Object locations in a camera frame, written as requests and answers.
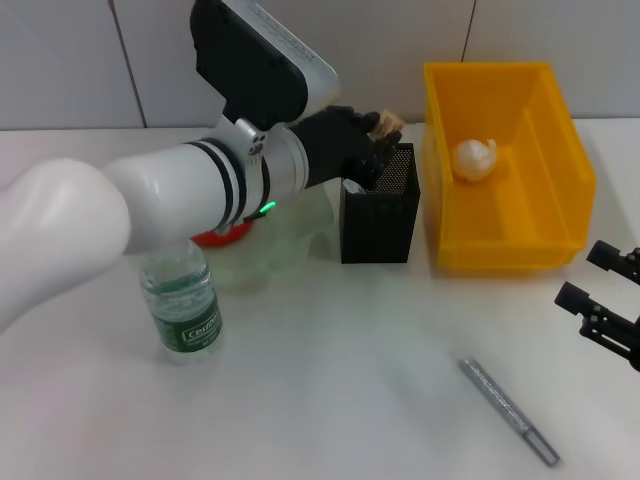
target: yellow storage box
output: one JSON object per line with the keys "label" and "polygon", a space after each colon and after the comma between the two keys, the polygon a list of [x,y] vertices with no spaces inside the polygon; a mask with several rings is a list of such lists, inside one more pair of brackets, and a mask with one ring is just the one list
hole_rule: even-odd
{"label": "yellow storage box", "polygon": [[[596,177],[551,67],[431,63],[423,145],[424,187],[440,265],[455,270],[540,270],[584,248]],[[469,182],[453,151],[497,144],[495,168]]]}

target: plastic water bottle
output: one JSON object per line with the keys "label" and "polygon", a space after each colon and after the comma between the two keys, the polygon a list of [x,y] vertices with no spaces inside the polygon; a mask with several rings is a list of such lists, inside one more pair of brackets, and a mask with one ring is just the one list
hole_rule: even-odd
{"label": "plastic water bottle", "polygon": [[160,339],[177,363],[198,363],[220,341],[222,317],[202,251],[191,241],[143,258],[140,285]]}

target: white ball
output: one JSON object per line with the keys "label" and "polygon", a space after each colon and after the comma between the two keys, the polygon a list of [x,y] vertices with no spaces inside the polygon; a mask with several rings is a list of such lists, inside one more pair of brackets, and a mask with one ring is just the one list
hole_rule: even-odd
{"label": "white ball", "polygon": [[489,146],[478,140],[459,143],[453,154],[453,173],[472,182],[485,178],[496,165],[496,142]]}

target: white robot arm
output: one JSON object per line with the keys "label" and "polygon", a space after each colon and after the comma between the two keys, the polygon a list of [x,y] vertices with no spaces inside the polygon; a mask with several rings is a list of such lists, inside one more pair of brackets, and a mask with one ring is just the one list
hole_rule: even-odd
{"label": "white robot arm", "polygon": [[256,4],[198,0],[197,70],[226,99],[207,138],[97,170],[56,159],[0,192],[0,333],[43,301],[141,253],[253,220],[335,177],[371,186],[399,134],[327,107],[335,71]]}

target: black mesh pen holder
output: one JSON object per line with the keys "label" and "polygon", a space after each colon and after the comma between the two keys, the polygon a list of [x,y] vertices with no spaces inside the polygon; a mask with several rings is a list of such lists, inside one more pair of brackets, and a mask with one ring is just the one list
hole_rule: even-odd
{"label": "black mesh pen holder", "polygon": [[350,193],[341,184],[342,263],[406,263],[419,201],[411,143],[398,145],[373,190]]}

